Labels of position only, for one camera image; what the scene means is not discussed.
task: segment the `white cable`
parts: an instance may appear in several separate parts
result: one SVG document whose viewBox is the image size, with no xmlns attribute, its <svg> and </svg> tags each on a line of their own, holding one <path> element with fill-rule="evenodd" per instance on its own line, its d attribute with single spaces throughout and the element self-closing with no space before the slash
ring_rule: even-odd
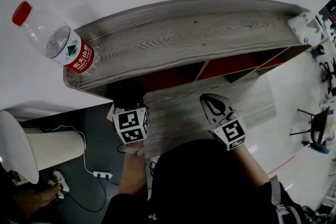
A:
<svg viewBox="0 0 336 224">
<path fill-rule="evenodd" d="M 93 174 L 93 172 L 90 172 L 90 171 L 87 169 L 87 167 L 86 167 L 86 162 L 85 162 L 86 139 L 85 139 L 85 135 L 84 135 L 82 132 L 77 131 L 76 128 L 73 127 L 72 125 L 70 125 L 70 126 L 60 125 L 60 126 L 58 126 L 57 128 L 55 128 L 55 129 L 45 129 L 45 128 L 43 128 L 43 127 L 41 127 L 41 128 L 42 128 L 43 130 L 45 130 L 45 131 L 55 131 L 55 130 L 59 129 L 60 127 L 64 127 L 64 128 L 69 128 L 69 127 L 71 127 L 71 128 L 73 128 L 77 133 L 80 133 L 80 134 L 83 136 L 83 138 L 84 138 L 84 145 L 85 145 L 85 147 L 84 147 L 84 152 L 83 152 L 84 167 L 85 167 L 85 170 L 86 170 L 88 173 Z"/>
</svg>

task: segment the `power strip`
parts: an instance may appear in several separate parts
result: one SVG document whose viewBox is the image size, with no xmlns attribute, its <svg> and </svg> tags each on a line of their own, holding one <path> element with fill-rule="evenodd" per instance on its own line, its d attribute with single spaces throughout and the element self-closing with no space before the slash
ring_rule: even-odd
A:
<svg viewBox="0 0 336 224">
<path fill-rule="evenodd" d="M 100 177 L 103 177 L 103 178 L 106 178 L 106 176 L 108 176 L 108 179 L 112 178 L 112 174 L 111 173 L 107 173 L 107 172 L 93 171 L 93 175 L 95 177 L 98 177 L 98 175 L 99 175 Z"/>
</svg>

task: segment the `backpack strap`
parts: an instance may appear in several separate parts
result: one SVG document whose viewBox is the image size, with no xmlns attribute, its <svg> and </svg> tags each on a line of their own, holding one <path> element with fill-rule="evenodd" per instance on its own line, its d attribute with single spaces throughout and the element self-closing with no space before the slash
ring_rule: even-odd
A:
<svg viewBox="0 0 336 224">
<path fill-rule="evenodd" d="M 275 175 L 270 179 L 272 198 L 271 202 L 276 207 L 276 212 L 278 215 L 279 224 L 284 224 L 284 219 L 282 216 L 292 213 L 296 219 L 297 224 L 301 224 L 301 219 L 298 212 L 292 206 L 285 206 L 281 204 L 281 187 L 278 176 Z"/>
</svg>

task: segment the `red bottle label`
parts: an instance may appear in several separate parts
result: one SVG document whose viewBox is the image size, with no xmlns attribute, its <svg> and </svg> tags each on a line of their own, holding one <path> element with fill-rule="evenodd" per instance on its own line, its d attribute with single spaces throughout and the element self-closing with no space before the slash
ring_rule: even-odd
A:
<svg viewBox="0 0 336 224">
<path fill-rule="evenodd" d="M 83 40 L 81 40 L 80 51 L 76 59 L 68 65 L 65 65 L 66 68 L 69 68 L 77 73 L 83 73 L 88 70 L 93 62 L 95 56 L 94 50 L 87 45 Z"/>
<path fill-rule="evenodd" d="M 70 29 L 67 43 L 53 60 L 77 73 L 83 73 L 91 66 L 94 56 L 94 50 Z"/>
</svg>

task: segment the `sneaker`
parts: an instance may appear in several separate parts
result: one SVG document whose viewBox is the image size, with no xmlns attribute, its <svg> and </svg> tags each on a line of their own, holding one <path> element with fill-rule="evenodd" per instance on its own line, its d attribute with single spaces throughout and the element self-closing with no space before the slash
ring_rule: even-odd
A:
<svg viewBox="0 0 336 224">
<path fill-rule="evenodd" d="M 70 188 L 68 184 L 66 183 L 63 175 L 59 171 L 54 171 L 54 181 L 62 186 L 62 190 L 65 192 L 69 192 Z"/>
<path fill-rule="evenodd" d="M 60 191 L 57 192 L 56 197 L 59 199 L 64 199 L 64 194 Z"/>
<path fill-rule="evenodd" d="M 56 183 L 52 180 L 48 180 L 48 184 L 51 185 L 52 187 L 56 185 Z M 59 199 L 64 199 L 64 194 L 61 191 L 58 191 L 56 197 Z"/>
</svg>

